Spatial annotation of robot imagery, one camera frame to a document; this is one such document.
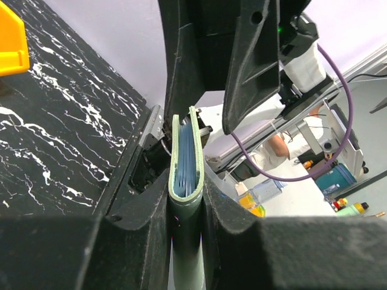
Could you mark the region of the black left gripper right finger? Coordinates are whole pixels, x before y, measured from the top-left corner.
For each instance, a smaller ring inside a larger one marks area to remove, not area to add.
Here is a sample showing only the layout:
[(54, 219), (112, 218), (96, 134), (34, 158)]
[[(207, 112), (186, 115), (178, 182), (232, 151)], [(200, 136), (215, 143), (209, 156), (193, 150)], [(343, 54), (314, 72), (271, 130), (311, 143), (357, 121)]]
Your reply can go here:
[(207, 289), (385, 289), (386, 222), (370, 217), (259, 218), (206, 176)]

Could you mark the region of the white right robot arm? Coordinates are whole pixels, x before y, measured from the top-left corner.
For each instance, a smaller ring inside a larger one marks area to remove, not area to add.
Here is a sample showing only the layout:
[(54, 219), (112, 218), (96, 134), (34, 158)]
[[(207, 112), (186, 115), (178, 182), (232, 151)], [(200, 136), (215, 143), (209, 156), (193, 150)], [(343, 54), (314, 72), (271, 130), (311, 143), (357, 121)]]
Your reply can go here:
[(286, 120), (332, 80), (319, 59), (307, 1), (160, 1), (166, 51), (164, 128), (182, 120), (207, 91), (223, 91), (222, 126), (231, 134), (275, 94)]

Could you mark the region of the green card holder wallet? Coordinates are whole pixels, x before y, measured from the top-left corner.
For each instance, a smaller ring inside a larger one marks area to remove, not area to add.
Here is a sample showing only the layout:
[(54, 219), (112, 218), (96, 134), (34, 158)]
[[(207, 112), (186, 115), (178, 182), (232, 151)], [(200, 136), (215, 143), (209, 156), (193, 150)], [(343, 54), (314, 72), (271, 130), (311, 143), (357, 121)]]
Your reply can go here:
[(172, 118), (169, 202), (172, 215), (173, 277), (176, 289), (202, 289), (204, 262), (201, 246), (201, 202), (204, 159), (197, 110), (189, 118)]

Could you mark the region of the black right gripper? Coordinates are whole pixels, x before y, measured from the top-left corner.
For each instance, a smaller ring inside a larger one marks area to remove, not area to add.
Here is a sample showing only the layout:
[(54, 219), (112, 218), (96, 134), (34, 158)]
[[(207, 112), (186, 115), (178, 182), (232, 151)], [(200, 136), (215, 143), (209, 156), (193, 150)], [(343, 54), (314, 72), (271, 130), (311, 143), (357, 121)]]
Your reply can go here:
[(279, 91), (279, 53), (299, 57), (318, 40), (316, 24), (301, 19), (310, 2), (241, 1), (223, 101), (226, 135)]

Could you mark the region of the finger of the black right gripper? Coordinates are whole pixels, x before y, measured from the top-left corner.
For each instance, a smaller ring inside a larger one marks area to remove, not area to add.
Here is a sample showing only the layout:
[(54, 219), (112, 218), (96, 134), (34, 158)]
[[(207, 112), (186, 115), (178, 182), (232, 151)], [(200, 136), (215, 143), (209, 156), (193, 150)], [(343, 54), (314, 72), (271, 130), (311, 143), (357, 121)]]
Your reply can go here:
[(240, 1), (159, 1), (166, 52), (164, 119), (226, 88)]

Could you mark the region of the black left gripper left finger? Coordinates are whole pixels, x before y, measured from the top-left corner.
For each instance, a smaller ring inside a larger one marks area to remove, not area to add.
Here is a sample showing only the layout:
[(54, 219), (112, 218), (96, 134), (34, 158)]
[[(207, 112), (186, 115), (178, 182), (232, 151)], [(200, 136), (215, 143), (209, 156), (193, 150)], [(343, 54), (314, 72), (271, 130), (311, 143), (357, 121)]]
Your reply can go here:
[(1, 219), (2, 289), (166, 289), (168, 171), (111, 216)]

